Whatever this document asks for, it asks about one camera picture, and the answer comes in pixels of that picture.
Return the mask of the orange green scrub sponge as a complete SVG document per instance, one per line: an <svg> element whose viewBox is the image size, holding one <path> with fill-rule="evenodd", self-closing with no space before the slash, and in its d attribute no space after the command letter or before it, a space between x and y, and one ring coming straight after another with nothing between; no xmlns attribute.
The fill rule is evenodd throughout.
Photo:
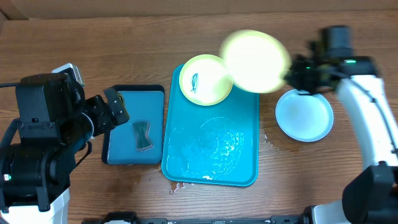
<svg viewBox="0 0 398 224"><path fill-rule="evenodd" d="M138 121L132 123L133 133L136 139L136 150L139 152L152 149L154 147L149 138L150 123L147 121Z"/></svg>

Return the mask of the yellow plate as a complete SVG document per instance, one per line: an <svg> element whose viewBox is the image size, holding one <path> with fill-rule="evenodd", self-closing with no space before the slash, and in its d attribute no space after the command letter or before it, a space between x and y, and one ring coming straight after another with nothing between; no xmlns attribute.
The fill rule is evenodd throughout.
<svg viewBox="0 0 398 224"><path fill-rule="evenodd" d="M220 57L234 84L251 93L271 93L285 85L292 59L275 37L256 30L238 30L225 38Z"/></svg>
<svg viewBox="0 0 398 224"><path fill-rule="evenodd" d="M229 95L233 81L221 58L202 54L183 65L179 85L183 95L192 103L211 106Z"/></svg>

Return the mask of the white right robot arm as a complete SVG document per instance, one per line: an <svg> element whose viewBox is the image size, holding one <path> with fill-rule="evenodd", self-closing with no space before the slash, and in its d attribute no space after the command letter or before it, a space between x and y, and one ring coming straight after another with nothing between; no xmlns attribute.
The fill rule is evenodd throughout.
<svg viewBox="0 0 398 224"><path fill-rule="evenodd" d="M306 95L334 91L362 153L363 171L340 200L307 207L300 223L397 223L397 121L370 57L311 60L298 55L285 76Z"/></svg>

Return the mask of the white plate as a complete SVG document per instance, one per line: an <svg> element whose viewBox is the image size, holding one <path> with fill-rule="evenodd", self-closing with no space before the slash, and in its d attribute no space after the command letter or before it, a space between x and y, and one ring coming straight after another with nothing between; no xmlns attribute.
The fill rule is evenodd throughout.
<svg viewBox="0 0 398 224"><path fill-rule="evenodd" d="M290 90L279 98L275 118L280 129L292 139L315 142L331 131L334 114L329 101L321 94Z"/></svg>

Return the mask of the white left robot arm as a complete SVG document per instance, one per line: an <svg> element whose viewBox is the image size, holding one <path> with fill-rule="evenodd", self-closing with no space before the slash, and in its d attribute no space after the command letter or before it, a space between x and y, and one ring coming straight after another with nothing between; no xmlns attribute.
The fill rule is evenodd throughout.
<svg viewBox="0 0 398 224"><path fill-rule="evenodd" d="M114 88L87 98L84 85L70 63L14 84L19 117L1 140L2 223L66 223L76 154L128 121Z"/></svg>

